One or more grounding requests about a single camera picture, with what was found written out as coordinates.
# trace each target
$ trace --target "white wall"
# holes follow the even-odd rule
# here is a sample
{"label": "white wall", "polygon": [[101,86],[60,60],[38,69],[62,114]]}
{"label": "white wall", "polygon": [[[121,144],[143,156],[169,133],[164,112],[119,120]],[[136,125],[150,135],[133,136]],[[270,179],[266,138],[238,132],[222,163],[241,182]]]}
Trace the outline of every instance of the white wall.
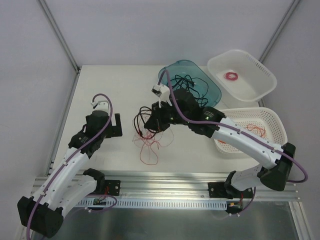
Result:
{"label": "white wall", "polygon": [[[315,239],[320,239],[320,1],[303,0],[264,63],[277,78],[265,97],[296,145],[296,159],[309,173],[298,186]],[[302,174],[294,171],[296,178]]]}
{"label": "white wall", "polygon": [[80,65],[259,58],[292,0],[47,0]]}
{"label": "white wall", "polygon": [[75,76],[36,0],[0,1],[0,239],[43,172]]}

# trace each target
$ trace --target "plastic container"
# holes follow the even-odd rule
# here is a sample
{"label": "plastic container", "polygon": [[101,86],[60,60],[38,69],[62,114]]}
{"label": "plastic container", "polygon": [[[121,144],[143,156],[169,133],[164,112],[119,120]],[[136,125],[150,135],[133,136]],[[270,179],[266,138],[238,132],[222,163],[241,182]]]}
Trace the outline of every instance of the plastic container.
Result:
{"label": "plastic container", "polygon": [[[276,77],[246,51],[229,50],[211,58],[207,67],[229,108],[248,107],[248,103],[258,102],[277,86]],[[228,72],[237,73],[237,80],[225,79]]]}
{"label": "plastic container", "polygon": [[[249,124],[258,126],[259,128],[265,129],[265,139],[269,141],[283,145],[288,141],[286,130],[278,117],[278,115],[269,108],[266,107],[246,107],[246,108],[235,108],[221,110],[225,115],[239,126],[246,128]],[[219,152],[223,154],[242,154],[242,151],[237,148],[222,143],[218,140],[214,140],[215,145]]]}
{"label": "plastic container", "polygon": [[[190,60],[179,60],[174,64],[166,66],[162,68],[158,74],[160,78],[161,73],[167,69],[170,74],[172,86],[174,86],[179,79],[187,78],[190,82],[190,87],[193,89],[189,90],[190,93],[193,94],[195,98],[206,98],[207,100],[197,100],[200,106],[214,107],[217,105],[221,99],[221,91],[218,86],[205,74],[193,61]],[[193,85],[190,81],[189,76],[192,78],[194,82]],[[167,75],[164,74],[161,83],[163,85],[168,85]],[[177,85],[173,89],[176,90],[178,88],[186,88],[186,84]]]}

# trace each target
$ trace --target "white table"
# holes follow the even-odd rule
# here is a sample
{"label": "white table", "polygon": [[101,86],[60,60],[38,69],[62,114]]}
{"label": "white table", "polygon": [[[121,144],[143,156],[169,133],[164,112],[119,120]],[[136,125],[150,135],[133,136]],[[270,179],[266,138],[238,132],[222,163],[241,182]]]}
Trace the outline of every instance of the white table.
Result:
{"label": "white table", "polygon": [[[158,98],[151,92],[157,82],[158,73],[163,66],[135,65],[84,65],[78,79],[71,107],[67,116],[57,155],[55,168],[63,159],[71,137],[86,123],[85,117],[92,112],[90,102],[97,93],[108,95],[112,101],[113,112],[120,113],[122,137],[105,139],[101,148],[94,153],[90,161],[82,168],[94,168],[110,171],[140,172],[187,172],[187,173],[228,173],[233,170],[245,170],[258,163],[250,158],[218,152],[213,140],[197,135],[186,126],[173,125],[173,143],[156,150],[157,165],[146,165],[140,161],[140,151],[133,142],[135,130],[132,120],[142,106],[150,107]],[[227,107],[220,102],[217,109]],[[171,138],[165,132],[164,140]],[[142,155],[145,162],[148,155]]]}

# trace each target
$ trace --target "teal plastic basket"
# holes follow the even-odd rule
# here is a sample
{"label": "teal plastic basket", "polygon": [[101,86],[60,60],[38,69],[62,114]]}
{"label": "teal plastic basket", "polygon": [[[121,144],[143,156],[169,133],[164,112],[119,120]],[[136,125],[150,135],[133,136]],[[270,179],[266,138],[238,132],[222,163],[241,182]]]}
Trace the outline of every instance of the teal plastic basket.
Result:
{"label": "teal plastic basket", "polygon": [[[201,107],[214,107],[221,99],[221,90],[193,61],[179,60],[174,64],[162,68],[169,71],[173,90],[184,88],[192,93]],[[161,80],[163,85],[168,86],[167,75],[164,74]]]}

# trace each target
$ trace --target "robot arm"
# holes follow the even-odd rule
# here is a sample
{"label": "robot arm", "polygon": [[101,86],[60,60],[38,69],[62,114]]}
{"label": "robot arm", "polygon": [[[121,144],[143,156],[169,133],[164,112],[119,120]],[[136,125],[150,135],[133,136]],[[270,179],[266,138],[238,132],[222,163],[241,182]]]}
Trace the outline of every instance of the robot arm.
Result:
{"label": "robot arm", "polygon": [[[169,91],[167,86],[155,87],[152,90],[157,96],[161,96]],[[151,106],[151,116],[144,127],[153,131],[165,131],[171,124],[180,124],[188,126],[193,132],[199,135],[205,135],[208,138],[221,140],[234,146],[250,157],[259,162],[259,165],[244,171],[233,171],[229,174],[224,183],[224,191],[221,191],[222,197],[232,199],[239,195],[239,192],[248,188],[265,185],[276,191],[283,191],[288,180],[292,167],[292,162],[280,154],[284,152],[290,157],[294,156],[295,146],[287,143],[281,146],[271,143],[266,139],[258,137],[252,132],[238,126],[232,119],[213,107],[200,107],[194,96],[184,88],[174,91],[174,97],[181,113],[189,120],[215,122],[217,124],[194,124],[192,121],[186,121],[178,113],[175,106],[168,102],[173,102],[170,96],[169,101],[163,101],[159,106],[156,102]],[[272,146],[269,149],[261,143]]]}
{"label": "robot arm", "polygon": [[86,125],[82,130],[71,138],[69,148],[59,166],[30,198],[23,196],[17,204],[21,223],[25,227],[37,204],[34,215],[31,216],[30,229],[48,238],[58,232],[64,217],[86,195],[105,192],[105,175],[91,168],[84,171],[77,184],[68,188],[72,179],[100,148],[104,139],[122,136],[120,115],[115,114],[116,126],[112,126],[109,119],[109,102],[99,101],[92,105],[94,111],[86,116]]}

